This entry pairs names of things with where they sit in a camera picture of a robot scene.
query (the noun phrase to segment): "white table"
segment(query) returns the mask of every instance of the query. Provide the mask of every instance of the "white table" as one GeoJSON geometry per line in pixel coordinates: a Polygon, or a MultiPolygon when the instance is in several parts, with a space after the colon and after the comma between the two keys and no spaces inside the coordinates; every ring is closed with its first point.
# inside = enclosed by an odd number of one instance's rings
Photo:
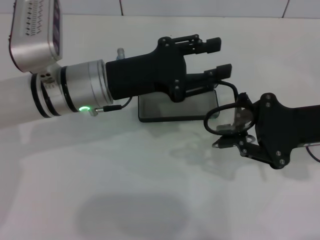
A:
{"type": "MultiPolygon", "coordinates": [[[[22,75],[0,15],[1,79],[22,75]]],[[[320,104],[320,20],[66,15],[62,66],[151,52],[163,36],[221,37],[186,58],[200,73],[233,65],[253,101],[320,104]]],[[[213,149],[201,121],[140,123],[119,112],[70,114],[0,131],[1,240],[318,240],[320,164],[295,149],[283,170],[213,149]]],[[[313,148],[320,156],[320,148],[313,148]]]]}

